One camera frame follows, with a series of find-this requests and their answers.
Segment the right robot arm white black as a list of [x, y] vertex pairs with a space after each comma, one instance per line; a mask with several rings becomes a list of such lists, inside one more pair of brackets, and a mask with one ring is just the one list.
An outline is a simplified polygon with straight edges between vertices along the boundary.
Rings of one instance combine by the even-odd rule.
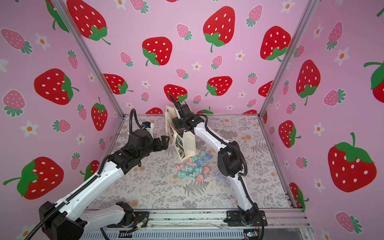
[[217, 152], [218, 169], [231, 182], [242, 222], [246, 226], [255, 225], [257, 218], [262, 217], [262, 214], [248, 193], [244, 180], [248, 174], [248, 166], [239, 144], [230, 142], [214, 132], [208, 125], [208, 115], [194, 114], [187, 104], [174, 102], [174, 105], [177, 111], [177, 117], [173, 119], [175, 127], [193, 133]]

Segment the canvas tote bag floral print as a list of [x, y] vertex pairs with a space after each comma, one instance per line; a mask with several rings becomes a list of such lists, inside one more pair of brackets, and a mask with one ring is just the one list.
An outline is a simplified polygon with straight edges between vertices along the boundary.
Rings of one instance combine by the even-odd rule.
[[178, 120], [176, 109], [166, 106], [166, 134], [170, 137], [170, 145], [175, 148], [179, 159], [184, 162], [197, 153], [196, 138], [192, 132], [186, 132], [184, 128], [177, 130], [173, 122], [175, 118]]

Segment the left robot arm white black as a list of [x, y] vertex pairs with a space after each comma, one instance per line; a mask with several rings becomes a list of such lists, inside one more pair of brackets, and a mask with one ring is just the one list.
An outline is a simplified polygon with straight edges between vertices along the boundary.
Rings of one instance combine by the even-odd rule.
[[51, 240], [78, 240], [84, 234], [109, 225], [128, 227], [129, 232], [142, 224], [137, 221], [133, 208], [125, 202], [85, 214], [84, 210], [106, 188], [141, 164], [152, 152], [169, 147], [170, 138], [153, 138], [146, 129], [135, 130], [128, 143], [115, 153], [106, 156], [99, 168], [88, 180], [56, 203], [46, 202], [39, 208], [40, 222], [33, 233], [42, 230]]

